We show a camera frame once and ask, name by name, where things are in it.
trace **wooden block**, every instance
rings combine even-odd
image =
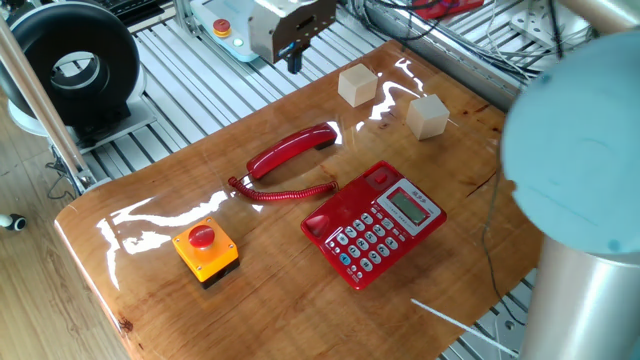
[[[340,73],[338,94],[356,107],[376,97],[378,77],[369,69],[358,64]]]
[[[409,104],[407,126],[418,140],[442,134],[448,120],[449,110],[437,95],[416,99]]]

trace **white wire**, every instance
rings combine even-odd
[[[497,7],[498,7],[498,0],[493,0],[493,4],[491,6],[491,21],[489,21],[489,26],[487,27],[487,38],[489,39],[489,43],[491,43],[491,46],[493,47],[495,53],[500,57],[500,59],[502,61],[504,61],[505,64],[507,64],[507,65],[511,66],[512,68],[514,68],[522,76],[524,76],[525,79],[531,80],[531,77],[527,73],[522,71],[522,69],[520,69],[519,66],[517,66],[517,65],[513,64],[512,62],[510,62],[509,60],[507,60],[507,58],[502,54],[502,52],[500,52],[500,49],[498,49],[498,46],[496,45],[495,41],[493,41],[493,37],[491,37],[491,27],[493,26],[493,21],[496,19],[496,8]]]
[[[484,340],[484,341],[488,342],[489,344],[491,344],[491,345],[493,345],[493,346],[497,347],[498,349],[500,349],[500,350],[502,350],[502,351],[506,352],[507,354],[509,354],[509,355],[513,356],[514,358],[518,358],[518,354],[517,354],[515,351],[513,351],[513,350],[511,350],[511,349],[507,348],[506,346],[504,346],[504,345],[500,344],[500,343],[499,343],[499,342],[497,342],[497,341],[494,341],[493,339],[490,339],[490,338],[488,338],[488,337],[484,336],[484,335],[483,335],[482,333],[480,333],[479,331],[474,330],[474,329],[472,329],[472,328],[468,327],[467,325],[465,325],[465,324],[463,324],[463,323],[461,323],[461,322],[459,322],[459,321],[457,321],[457,320],[455,320],[455,319],[452,319],[452,318],[448,317],[447,315],[445,315],[445,314],[443,314],[443,313],[441,313],[441,312],[439,312],[439,311],[437,311],[437,310],[435,310],[435,309],[433,309],[433,308],[428,307],[427,305],[425,305],[425,304],[421,303],[420,301],[418,301],[418,300],[416,300],[416,299],[411,299],[411,302],[412,302],[412,303],[414,303],[414,304],[416,304],[416,305],[418,305],[419,307],[421,307],[421,308],[423,308],[423,309],[427,310],[428,312],[430,312],[430,313],[432,313],[432,314],[434,314],[434,315],[436,315],[436,316],[438,316],[438,317],[440,317],[440,318],[442,318],[442,319],[444,319],[444,320],[447,320],[448,322],[452,323],[453,325],[456,325],[456,326],[458,326],[458,327],[463,328],[464,330],[467,330],[467,331],[468,331],[468,332],[470,332],[471,334],[473,334],[473,335],[475,335],[475,336],[479,337],[480,339],[482,339],[482,340]]]

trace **metal grating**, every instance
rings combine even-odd
[[[511,13],[523,1],[500,5],[494,29],[495,40],[504,51],[537,45],[505,28]],[[447,21],[478,44],[483,44],[482,26],[488,25],[487,6]],[[146,87],[142,103],[147,120],[114,139],[87,149],[83,156],[98,181],[117,179],[169,156],[219,129],[261,109],[281,97],[337,68],[369,53],[386,39],[369,32],[357,21],[338,12],[338,21],[312,40],[304,53],[304,67],[292,75],[284,62],[276,65],[256,59],[242,63],[215,42],[192,37],[169,19],[134,33],[140,51]],[[504,301],[520,320],[526,320],[536,271],[532,271]],[[519,349],[524,329],[510,320],[501,304],[493,307],[474,327],[512,349]],[[510,357],[466,333],[441,356],[441,360],[509,359]]]
[[[242,63],[215,42],[191,37],[174,20],[138,31],[134,39],[146,73],[143,102],[153,121],[83,154],[98,181],[117,179],[169,156],[385,41],[364,28],[336,22],[312,40],[302,72],[292,75],[282,61]]]

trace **red emergency button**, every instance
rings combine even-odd
[[[218,19],[213,22],[213,33],[217,37],[227,37],[231,34],[231,24],[226,19]]]
[[[387,181],[387,174],[380,172],[373,180],[375,180],[378,184],[382,184]]]
[[[196,226],[189,232],[189,243],[198,249],[205,249],[213,244],[216,237],[213,229],[206,225]]]

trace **telephone handset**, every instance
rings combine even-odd
[[[301,130],[278,141],[272,147],[249,160],[247,170],[254,179],[260,179],[280,164],[312,147],[321,150],[333,145],[337,137],[338,134],[327,123]],[[338,183],[332,181],[305,190],[265,193],[247,188],[235,177],[229,178],[229,185],[236,188],[244,196],[259,201],[301,199],[338,189]]]

